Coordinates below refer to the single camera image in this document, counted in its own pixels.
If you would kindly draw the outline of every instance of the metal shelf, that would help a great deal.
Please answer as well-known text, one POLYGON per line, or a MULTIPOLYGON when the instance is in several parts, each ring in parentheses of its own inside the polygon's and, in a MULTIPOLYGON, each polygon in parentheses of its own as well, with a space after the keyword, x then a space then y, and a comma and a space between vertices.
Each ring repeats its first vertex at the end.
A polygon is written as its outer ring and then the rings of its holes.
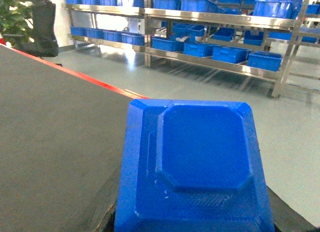
POLYGON ((228 24, 232 26, 255 27, 270 30, 293 29, 294 19, 271 18, 249 15, 233 15, 222 13, 201 13, 169 9, 145 8, 145 15, 159 19, 171 19, 181 21, 204 22, 210 24, 228 24))
POLYGON ((78 36, 78 35, 68 35, 69 39, 76 40, 76 41, 82 41, 82 42, 88 42, 96 45, 102 45, 102 46, 110 46, 117 49, 123 49, 123 50, 134 50, 135 52, 145 52, 144 46, 139 45, 132 45, 128 43, 120 43, 120 42, 113 42, 108 41, 104 39, 99 38, 89 38, 85 36, 78 36))
POLYGON ((72 11, 97 13, 103 15, 115 15, 126 17, 143 17, 145 9, 139 7, 123 7, 123 6, 104 6, 104 5, 87 5, 87 4, 69 4, 63 6, 72 11))
POLYGON ((191 55, 186 55, 177 52, 169 52, 165 50, 159 50, 154 48, 145 48, 145 53, 150 56, 155 56, 159 58, 175 60, 180 62, 185 62, 193 65, 204 66, 209 68, 216 68, 218 70, 232 72, 238 75, 255 77, 268 82, 276 82, 278 77, 278 72, 253 68, 246 65, 227 63, 222 61, 213 60, 210 58, 201 58, 191 55))

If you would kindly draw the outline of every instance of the gray floor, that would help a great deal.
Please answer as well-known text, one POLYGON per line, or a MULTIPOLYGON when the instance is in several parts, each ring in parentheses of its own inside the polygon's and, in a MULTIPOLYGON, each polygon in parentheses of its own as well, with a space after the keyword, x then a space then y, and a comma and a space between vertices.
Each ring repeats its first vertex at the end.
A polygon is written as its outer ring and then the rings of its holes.
MULTIPOLYGON (((284 46, 275 43, 272 50, 283 52, 284 46)), ((181 68, 178 62, 147 68, 143 54, 109 47, 101 51, 63 52, 50 60, 150 98, 247 102, 253 109, 268 186, 320 226, 320 96, 290 91, 272 99, 267 97, 268 82, 250 79, 246 84, 240 75, 212 74, 192 65, 181 68)), ((292 71, 319 76, 320 51, 301 47, 292 71)), ((299 82, 310 85, 307 80, 299 82)))

